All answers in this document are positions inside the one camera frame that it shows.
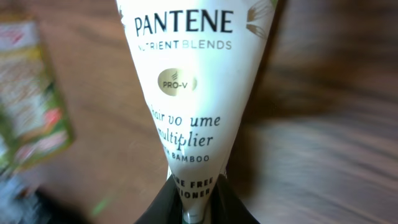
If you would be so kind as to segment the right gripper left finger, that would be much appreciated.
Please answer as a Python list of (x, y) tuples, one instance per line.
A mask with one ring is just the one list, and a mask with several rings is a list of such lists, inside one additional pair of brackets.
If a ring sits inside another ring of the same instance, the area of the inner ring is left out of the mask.
[(147, 210), (134, 224), (182, 224), (183, 208), (177, 186), (169, 177)]

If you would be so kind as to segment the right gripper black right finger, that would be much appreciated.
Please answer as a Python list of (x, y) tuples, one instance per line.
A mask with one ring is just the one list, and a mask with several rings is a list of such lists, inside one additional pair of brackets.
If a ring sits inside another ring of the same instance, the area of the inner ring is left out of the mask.
[(211, 195), (211, 224), (259, 224), (222, 174)]

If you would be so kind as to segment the white shampoo tube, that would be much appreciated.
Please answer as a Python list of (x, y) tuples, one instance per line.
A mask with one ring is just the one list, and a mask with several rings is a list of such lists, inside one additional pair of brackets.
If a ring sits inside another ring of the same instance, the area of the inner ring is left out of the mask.
[(117, 0), (144, 98), (182, 201), (205, 223), (277, 7), (270, 0)]

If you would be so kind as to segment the green yellow sachet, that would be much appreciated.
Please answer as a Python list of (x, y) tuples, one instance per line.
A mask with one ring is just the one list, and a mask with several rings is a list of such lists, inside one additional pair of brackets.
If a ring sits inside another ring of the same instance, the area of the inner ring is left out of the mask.
[(35, 21), (1, 21), (1, 170), (25, 169), (74, 135)]

